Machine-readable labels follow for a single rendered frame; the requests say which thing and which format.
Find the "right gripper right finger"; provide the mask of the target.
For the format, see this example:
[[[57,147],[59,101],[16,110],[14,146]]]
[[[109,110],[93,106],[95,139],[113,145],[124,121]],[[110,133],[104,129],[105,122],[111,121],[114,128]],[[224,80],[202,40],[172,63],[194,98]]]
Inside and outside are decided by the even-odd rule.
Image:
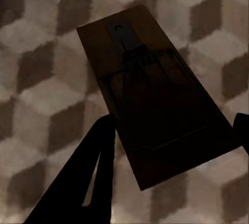
[[[249,115],[237,113],[232,127],[242,140],[242,146],[249,154]]]

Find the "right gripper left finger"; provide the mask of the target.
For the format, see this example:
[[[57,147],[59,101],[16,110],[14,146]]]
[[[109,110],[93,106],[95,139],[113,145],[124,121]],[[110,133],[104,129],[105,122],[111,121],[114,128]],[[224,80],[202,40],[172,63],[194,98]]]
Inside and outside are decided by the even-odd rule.
[[[115,114],[96,121],[24,224],[110,224]],[[91,203],[83,202],[99,159]]]

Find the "mousetrap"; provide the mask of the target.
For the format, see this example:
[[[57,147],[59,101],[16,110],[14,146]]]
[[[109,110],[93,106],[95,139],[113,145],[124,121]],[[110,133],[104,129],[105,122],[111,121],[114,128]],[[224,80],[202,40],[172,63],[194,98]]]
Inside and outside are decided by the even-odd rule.
[[[243,145],[145,4],[76,30],[141,191]]]

